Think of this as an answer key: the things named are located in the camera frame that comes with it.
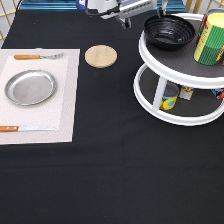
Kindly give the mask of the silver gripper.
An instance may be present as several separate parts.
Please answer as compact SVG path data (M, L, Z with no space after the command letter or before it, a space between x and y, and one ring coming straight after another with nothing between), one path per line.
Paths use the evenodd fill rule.
M122 0L119 5L118 17L124 19L123 28L131 28L130 17L142 14L157 7L158 0ZM157 9L157 15L162 18L166 11L162 8Z

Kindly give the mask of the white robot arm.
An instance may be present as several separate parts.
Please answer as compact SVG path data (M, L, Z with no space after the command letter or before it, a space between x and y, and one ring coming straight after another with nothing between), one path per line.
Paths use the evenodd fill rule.
M83 0L85 13L103 19L115 18L124 28L131 27L133 16L157 7L158 0Z

